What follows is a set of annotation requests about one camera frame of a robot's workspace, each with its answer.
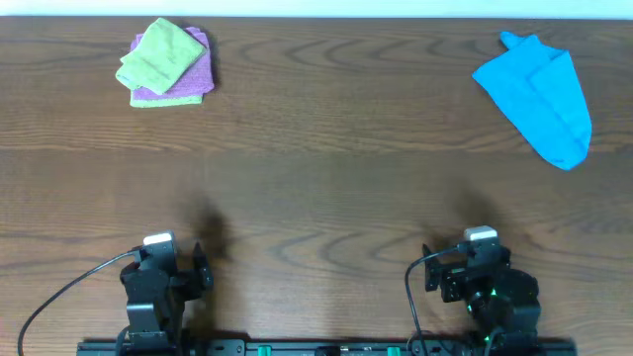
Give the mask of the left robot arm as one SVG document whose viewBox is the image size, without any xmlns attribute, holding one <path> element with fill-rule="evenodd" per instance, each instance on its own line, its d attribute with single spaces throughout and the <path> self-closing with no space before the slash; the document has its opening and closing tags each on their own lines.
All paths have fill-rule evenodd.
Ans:
<svg viewBox="0 0 633 356">
<path fill-rule="evenodd" d="M 135 261 L 120 280 L 128 297 L 129 344 L 121 355 L 183 355 L 185 304 L 197 300 L 213 285 L 213 275 L 200 244 L 191 254 L 192 267 L 179 269 L 174 243 L 157 242 L 132 250 Z"/>
</svg>

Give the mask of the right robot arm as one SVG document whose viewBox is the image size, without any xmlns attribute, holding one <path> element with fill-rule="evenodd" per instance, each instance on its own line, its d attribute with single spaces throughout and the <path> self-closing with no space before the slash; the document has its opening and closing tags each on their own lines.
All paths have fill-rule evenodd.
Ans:
<svg viewBox="0 0 633 356">
<path fill-rule="evenodd" d="M 433 252 L 422 247 L 425 290 L 445 303 L 463 302 L 479 335 L 472 350 L 483 355 L 542 355 L 536 278 L 513 269 L 499 239 L 467 240 Z"/>
</svg>

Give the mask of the blue microfiber cloth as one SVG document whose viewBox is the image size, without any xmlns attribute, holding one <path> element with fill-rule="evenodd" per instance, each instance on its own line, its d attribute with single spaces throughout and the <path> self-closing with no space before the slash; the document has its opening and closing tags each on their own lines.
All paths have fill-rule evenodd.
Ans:
<svg viewBox="0 0 633 356">
<path fill-rule="evenodd" d="M 570 52 L 535 35 L 502 32 L 499 39 L 506 52 L 473 79 L 545 161 L 574 169 L 588 156 L 592 122 Z"/>
</svg>

